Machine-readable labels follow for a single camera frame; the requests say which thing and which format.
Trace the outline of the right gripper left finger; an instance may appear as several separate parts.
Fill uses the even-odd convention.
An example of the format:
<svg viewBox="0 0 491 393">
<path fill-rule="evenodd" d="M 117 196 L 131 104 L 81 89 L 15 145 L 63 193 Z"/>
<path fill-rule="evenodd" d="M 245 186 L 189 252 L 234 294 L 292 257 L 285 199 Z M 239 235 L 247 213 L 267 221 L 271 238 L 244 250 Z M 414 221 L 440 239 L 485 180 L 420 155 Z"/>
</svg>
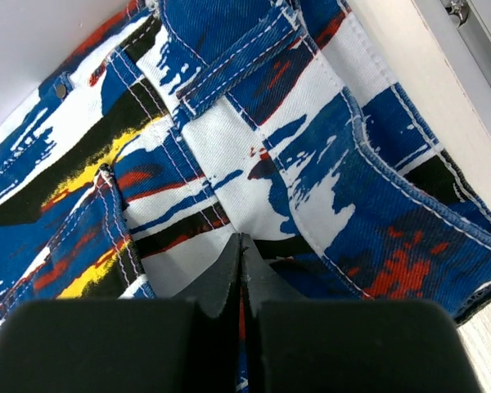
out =
<svg viewBox="0 0 491 393">
<path fill-rule="evenodd" d="M 241 236 L 157 300 L 41 300 L 0 333 L 0 392 L 233 392 Z"/>
</svg>

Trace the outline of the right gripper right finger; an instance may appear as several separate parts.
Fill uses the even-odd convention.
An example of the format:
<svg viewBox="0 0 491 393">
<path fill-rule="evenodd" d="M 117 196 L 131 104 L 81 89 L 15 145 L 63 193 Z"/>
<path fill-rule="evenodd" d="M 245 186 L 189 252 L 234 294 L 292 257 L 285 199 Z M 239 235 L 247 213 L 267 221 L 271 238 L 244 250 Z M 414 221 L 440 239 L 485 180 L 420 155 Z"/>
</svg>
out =
<svg viewBox="0 0 491 393">
<path fill-rule="evenodd" d="M 241 234 L 252 392 L 478 392 L 457 329 L 423 300 L 311 300 Z"/>
</svg>

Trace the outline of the blue white red patterned trousers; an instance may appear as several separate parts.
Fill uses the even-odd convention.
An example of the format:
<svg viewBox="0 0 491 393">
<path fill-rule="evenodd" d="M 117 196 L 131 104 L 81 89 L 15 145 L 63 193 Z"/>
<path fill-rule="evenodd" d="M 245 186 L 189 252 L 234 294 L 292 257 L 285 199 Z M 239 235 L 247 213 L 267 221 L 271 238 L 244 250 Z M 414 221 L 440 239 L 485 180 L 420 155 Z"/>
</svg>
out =
<svg viewBox="0 0 491 393">
<path fill-rule="evenodd" d="M 0 331 L 177 295 L 234 233 L 304 294 L 491 303 L 491 209 L 348 1 L 132 1 L 0 125 Z"/>
</svg>

